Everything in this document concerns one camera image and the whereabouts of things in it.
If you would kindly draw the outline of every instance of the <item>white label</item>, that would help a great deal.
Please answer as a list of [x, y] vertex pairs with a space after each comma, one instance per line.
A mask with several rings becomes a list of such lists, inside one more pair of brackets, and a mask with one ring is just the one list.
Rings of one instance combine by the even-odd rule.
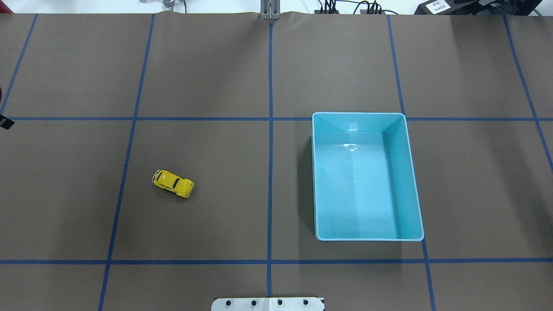
[[426, 8], [432, 12], [432, 14], [438, 14], [451, 7], [447, 4], [446, 0], [438, 0], [426, 5]]

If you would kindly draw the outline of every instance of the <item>metal bracket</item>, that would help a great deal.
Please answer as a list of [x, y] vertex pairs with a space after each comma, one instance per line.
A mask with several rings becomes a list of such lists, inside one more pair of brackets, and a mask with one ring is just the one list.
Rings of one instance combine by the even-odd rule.
[[261, 0], [261, 19], [280, 19], [280, 0]]
[[211, 311], [325, 311], [324, 298], [219, 298]]
[[175, 7], [175, 0], [163, 0], [163, 5], [166, 8], [171, 8], [171, 11], [172, 11], [173, 8]]

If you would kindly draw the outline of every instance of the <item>plastic bin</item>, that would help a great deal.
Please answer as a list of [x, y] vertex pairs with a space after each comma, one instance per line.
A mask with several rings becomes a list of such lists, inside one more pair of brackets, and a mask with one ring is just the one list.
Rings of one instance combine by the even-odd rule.
[[316, 112], [312, 147], [317, 239], [424, 238], [403, 114]]

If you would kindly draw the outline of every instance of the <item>blue tape line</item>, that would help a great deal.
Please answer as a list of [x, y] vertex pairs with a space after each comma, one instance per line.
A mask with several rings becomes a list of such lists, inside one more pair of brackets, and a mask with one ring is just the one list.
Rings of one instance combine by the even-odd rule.
[[432, 275], [430, 273], [430, 261], [428, 260], [428, 250], [426, 249], [426, 238], [422, 240], [422, 253], [424, 254], [424, 266], [426, 268], [426, 281], [428, 283], [428, 294], [430, 295], [430, 307], [436, 311], [436, 301], [434, 300], [434, 287], [432, 286]]
[[549, 168], [551, 169], [551, 172], [553, 173], [553, 160], [551, 160], [551, 153], [549, 152], [549, 148], [547, 147], [547, 143], [545, 142], [545, 137], [544, 137], [543, 132], [541, 131], [540, 122], [538, 121], [538, 115], [536, 114], [536, 109], [534, 109], [534, 103], [532, 103], [532, 97], [530, 96], [530, 91], [528, 91], [528, 86], [526, 85], [526, 80], [524, 79], [522, 69], [520, 68], [520, 64], [519, 64], [518, 57], [517, 57], [517, 52], [515, 51], [515, 45], [513, 44], [513, 38], [511, 37], [511, 30], [509, 28], [509, 22], [507, 21], [507, 16], [505, 14], [503, 14], [503, 22], [505, 24], [505, 30], [507, 31], [507, 37], [509, 38], [509, 45], [511, 46], [511, 52], [513, 53], [513, 59], [515, 61], [515, 65], [517, 66], [517, 70], [519, 72], [520, 81], [522, 82], [524, 92], [526, 93], [526, 99], [528, 99], [528, 105], [530, 105], [530, 110], [532, 110], [532, 115], [534, 116], [534, 120], [536, 122], [536, 127], [538, 128], [538, 133], [540, 134], [541, 144], [544, 146], [545, 155], [547, 156], [547, 161], [549, 162]]
[[137, 117], [139, 121], [268, 121], [265, 117]]
[[488, 262], [553, 262], [553, 258], [445, 258], [429, 259], [430, 263], [488, 263]]
[[390, 15], [386, 15], [386, 19], [388, 20], [388, 33], [390, 34], [390, 47], [392, 48], [392, 60], [394, 61], [395, 83], [398, 87], [399, 106], [401, 107], [401, 113], [405, 114], [405, 107], [403, 106], [403, 93], [401, 91], [401, 82], [399, 81], [398, 59], [395, 56], [394, 33], [392, 31], [392, 21], [390, 20]]
[[14, 121], [132, 121], [133, 117], [10, 117]]
[[0, 265], [105, 265], [106, 260], [0, 260]]
[[27, 45], [29, 45], [29, 41], [31, 40], [31, 34], [33, 33], [37, 18], [38, 18], [38, 14], [35, 14], [33, 18], [33, 22], [31, 23], [31, 27], [29, 28], [29, 33], [27, 33], [25, 44], [23, 44], [23, 49], [21, 49], [21, 54], [19, 54], [19, 59], [17, 60], [17, 64], [15, 65], [15, 69], [13, 70], [12, 79], [9, 81], [8, 89], [6, 90], [6, 94], [4, 96], [4, 102], [2, 103], [2, 107], [0, 107], [0, 115], [4, 112], [4, 109], [6, 108], [9, 94], [12, 92], [12, 87], [13, 87], [13, 83], [15, 82], [15, 77], [17, 76], [17, 72], [19, 71], [19, 67], [21, 66], [21, 61], [23, 60], [23, 55], [25, 55], [25, 51], [27, 50]]
[[266, 265], [267, 260], [112, 260], [112, 265]]
[[[0, 265], [106, 265], [107, 260], [0, 260]], [[424, 259], [244, 259], [244, 260], [111, 260], [110, 265], [394, 265], [422, 264]], [[553, 262], [553, 258], [438, 258], [429, 263]]]
[[[14, 121], [270, 121], [266, 117], [10, 117]], [[407, 117], [407, 121], [531, 121], [535, 118]], [[553, 121], [553, 118], [538, 118]], [[273, 121], [311, 121], [311, 117], [273, 117]]]
[[267, 193], [267, 297], [272, 294], [273, 257], [273, 24], [269, 24], [269, 183]]
[[117, 199], [117, 207], [115, 209], [115, 217], [113, 219], [113, 226], [111, 231], [111, 238], [109, 240], [109, 249], [107, 254], [107, 263], [106, 263], [106, 270], [104, 271], [104, 279], [102, 282], [102, 291], [100, 293], [100, 302], [98, 303], [98, 311], [101, 311], [103, 308], [103, 302], [106, 297], [106, 288], [107, 288], [107, 281], [109, 278], [109, 268], [111, 265], [111, 258], [113, 255], [113, 247], [115, 244], [115, 236], [117, 233], [117, 224], [119, 223], [119, 213], [121, 212], [121, 202], [123, 201], [123, 193], [125, 189], [125, 181], [127, 179], [127, 169], [129, 167], [129, 158], [131, 157], [131, 149], [133, 146], [133, 138], [134, 138], [134, 130], [136, 128], [136, 118], [138, 115], [138, 109], [140, 106], [140, 96], [142, 95], [142, 84], [144, 83], [144, 76], [146, 75], [146, 66], [148, 64], [148, 54], [150, 52], [150, 43], [152, 42], [152, 32], [154, 29], [154, 21], [155, 21], [155, 14], [152, 14], [152, 18], [150, 20], [150, 31], [148, 33], [148, 41], [146, 43], [146, 51], [144, 52], [144, 63], [142, 64], [142, 73], [140, 74], [140, 83], [138, 85], [138, 91], [137, 91], [137, 101], [134, 107], [134, 120], [131, 125], [131, 133], [129, 135], [129, 142], [127, 145], [127, 154], [125, 155], [125, 163], [123, 166], [123, 175], [121, 177], [121, 185], [119, 187], [119, 197]]
[[311, 121], [311, 117], [280, 117], [273, 118], [275, 121]]
[[282, 259], [272, 260], [274, 265], [387, 265], [398, 263], [424, 263], [423, 259]]
[[534, 118], [407, 117], [407, 121], [531, 121]]

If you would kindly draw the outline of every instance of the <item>yellow toy car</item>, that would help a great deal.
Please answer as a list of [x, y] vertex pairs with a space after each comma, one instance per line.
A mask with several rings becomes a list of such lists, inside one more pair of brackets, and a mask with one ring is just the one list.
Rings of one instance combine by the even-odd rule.
[[188, 198], [194, 190], [194, 183], [190, 179], [180, 178], [168, 170], [159, 169], [152, 177], [152, 183], [162, 189]]

